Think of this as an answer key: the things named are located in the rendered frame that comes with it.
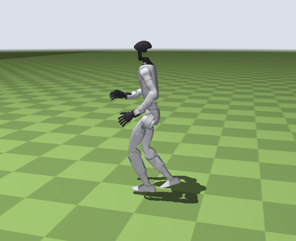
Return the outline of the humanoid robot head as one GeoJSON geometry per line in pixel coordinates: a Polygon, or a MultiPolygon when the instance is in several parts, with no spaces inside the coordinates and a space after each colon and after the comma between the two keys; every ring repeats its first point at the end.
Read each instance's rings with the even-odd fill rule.
{"type": "Polygon", "coordinates": [[[143,61],[147,65],[153,65],[153,63],[149,60],[149,57],[142,57],[142,52],[146,52],[147,49],[152,48],[152,45],[148,41],[140,41],[134,45],[134,48],[138,51],[138,60],[143,61]]]}

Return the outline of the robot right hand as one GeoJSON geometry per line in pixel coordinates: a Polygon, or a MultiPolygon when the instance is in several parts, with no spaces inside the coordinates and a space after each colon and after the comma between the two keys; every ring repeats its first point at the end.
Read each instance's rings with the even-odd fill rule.
{"type": "Polygon", "coordinates": [[[132,93],[131,92],[124,93],[123,91],[120,91],[120,90],[114,90],[110,93],[109,97],[110,97],[110,99],[113,97],[111,100],[113,100],[115,98],[124,98],[124,97],[125,97],[125,99],[127,99],[126,95],[132,95],[132,93]]]}

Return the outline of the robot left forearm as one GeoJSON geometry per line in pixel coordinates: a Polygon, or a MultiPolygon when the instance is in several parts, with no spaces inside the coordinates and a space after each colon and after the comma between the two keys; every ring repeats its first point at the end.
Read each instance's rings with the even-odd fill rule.
{"type": "Polygon", "coordinates": [[[152,106],[153,104],[153,99],[155,97],[155,93],[154,92],[149,92],[146,99],[144,100],[144,102],[133,111],[134,115],[138,115],[138,114],[142,114],[146,112],[146,109],[148,109],[150,106],[152,106]]]}

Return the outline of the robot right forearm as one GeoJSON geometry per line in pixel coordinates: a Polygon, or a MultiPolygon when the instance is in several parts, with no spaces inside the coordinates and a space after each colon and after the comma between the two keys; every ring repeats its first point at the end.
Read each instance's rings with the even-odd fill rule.
{"type": "Polygon", "coordinates": [[[135,99],[135,98],[138,98],[139,96],[141,96],[142,95],[142,91],[141,91],[141,88],[140,89],[138,89],[138,90],[136,90],[136,91],[133,91],[133,92],[131,92],[132,93],[132,95],[126,95],[126,98],[127,99],[135,99]]]}

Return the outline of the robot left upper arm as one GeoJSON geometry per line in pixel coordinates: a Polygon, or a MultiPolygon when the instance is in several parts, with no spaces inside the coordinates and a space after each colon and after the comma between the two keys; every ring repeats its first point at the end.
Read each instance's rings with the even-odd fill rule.
{"type": "Polygon", "coordinates": [[[150,92],[152,91],[155,93],[154,100],[156,100],[158,98],[159,94],[156,89],[155,83],[152,79],[152,73],[151,73],[150,69],[147,67],[141,69],[140,75],[141,75],[142,79],[144,80],[146,87],[150,90],[150,92]]]}

